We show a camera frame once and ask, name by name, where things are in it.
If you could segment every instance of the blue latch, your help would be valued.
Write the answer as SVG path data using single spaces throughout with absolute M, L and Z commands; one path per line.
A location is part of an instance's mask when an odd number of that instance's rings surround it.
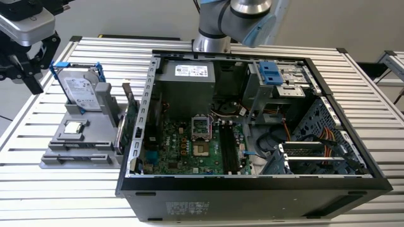
M 264 84 L 267 85 L 281 85 L 284 83 L 275 62 L 260 61 L 259 62 L 260 74 L 264 78 Z
M 55 67 L 57 67 L 57 68 L 68 68 L 69 66 L 71 66 L 71 63 L 65 62 L 65 61 L 60 61 L 55 64 Z

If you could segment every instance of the blue plastic bracket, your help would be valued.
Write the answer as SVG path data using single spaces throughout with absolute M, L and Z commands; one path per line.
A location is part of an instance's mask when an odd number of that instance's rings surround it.
M 265 85 L 281 85 L 284 83 L 284 79 L 273 61 L 260 61 L 259 71 L 264 78 Z

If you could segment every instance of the white wall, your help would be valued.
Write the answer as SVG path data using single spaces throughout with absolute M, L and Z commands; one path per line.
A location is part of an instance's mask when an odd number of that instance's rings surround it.
M 404 51 L 404 0 L 291 0 L 276 45 L 343 47 L 356 61 Z
M 196 37 L 199 14 L 191 0 L 76 0 L 56 16 L 60 54 L 72 35 Z

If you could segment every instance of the white floor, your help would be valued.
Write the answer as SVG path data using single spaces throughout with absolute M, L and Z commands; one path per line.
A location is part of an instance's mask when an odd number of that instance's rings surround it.
M 31 92 L 24 84 L 15 84 L 9 79 L 0 81 L 0 115 L 13 119 Z M 11 121 L 0 118 L 0 136 L 3 135 Z

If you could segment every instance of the slotted aluminum surface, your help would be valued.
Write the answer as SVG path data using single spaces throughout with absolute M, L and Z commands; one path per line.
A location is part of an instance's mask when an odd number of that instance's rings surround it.
M 71 42 L 59 61 L 104 65 L 112 95 L 125 102 L 120 84 L 131 81 L 140 99 L 151 50 L 189 51 L 189 42 L 83 38 Z M 288 223 L 184 222 L 183 226 L 404 226 L 404 122 L 377 87 L 357 69 L 349 55 L 336 49 L 239 44 L 233 53 L 309 57 L 331 86 L 357 133 L 389 178 L 393 191 L 332 220 Z M 40 169 L 37 163 L 56 132 L 65 97 L 48 75 L 45 93 L 32 96 L 0 138 L 0 222 L 7 226 L 147 226 L 139 223 L 124 199 L 115 197 L 119 170 Z

